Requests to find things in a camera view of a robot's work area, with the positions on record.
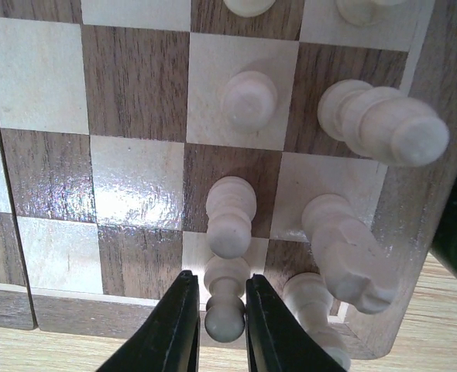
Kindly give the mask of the wooden folding chess board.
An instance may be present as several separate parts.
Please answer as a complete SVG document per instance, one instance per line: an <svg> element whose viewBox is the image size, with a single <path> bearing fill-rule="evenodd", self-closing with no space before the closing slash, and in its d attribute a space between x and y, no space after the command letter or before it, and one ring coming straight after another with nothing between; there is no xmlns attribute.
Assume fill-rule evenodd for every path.
<svg viewBox="0 0 457 372"><path fill-rule="evenodd" d="M269 124L235 130L226 83L266 74ZM319 126L338 81L396 88L447 124L424 167L388 167ZM184 269L204 273L205 202L220 178L256 193L253 273L280 291L314 271L301 213L347 198L397 269L378 315L335 301L351 357L387 355L457 175L457 1L346 22L333 1L243 18L221 1L0 1L0 327L129 338Z"/></svg>

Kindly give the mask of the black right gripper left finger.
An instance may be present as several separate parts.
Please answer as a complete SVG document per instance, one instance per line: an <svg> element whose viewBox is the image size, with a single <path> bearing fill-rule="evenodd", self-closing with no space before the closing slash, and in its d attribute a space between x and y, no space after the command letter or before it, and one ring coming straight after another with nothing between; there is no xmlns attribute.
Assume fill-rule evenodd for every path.
<svg viewBox="0 0 457 372"><path fill-rule="evenodd" d="M198 277L181 271L146 321L100 371L197 371L201 317Z"/></svg>

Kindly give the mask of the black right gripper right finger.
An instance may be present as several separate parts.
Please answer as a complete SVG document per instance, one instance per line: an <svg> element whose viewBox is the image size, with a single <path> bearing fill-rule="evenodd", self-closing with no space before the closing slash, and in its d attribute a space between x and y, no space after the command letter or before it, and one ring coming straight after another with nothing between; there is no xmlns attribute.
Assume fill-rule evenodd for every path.
<svg viewBox="0 0 457 372"><path fill-rule="evenodd" d="M299 325L270 282L246 281L246 344L250 371L343 371Z"/></svg>

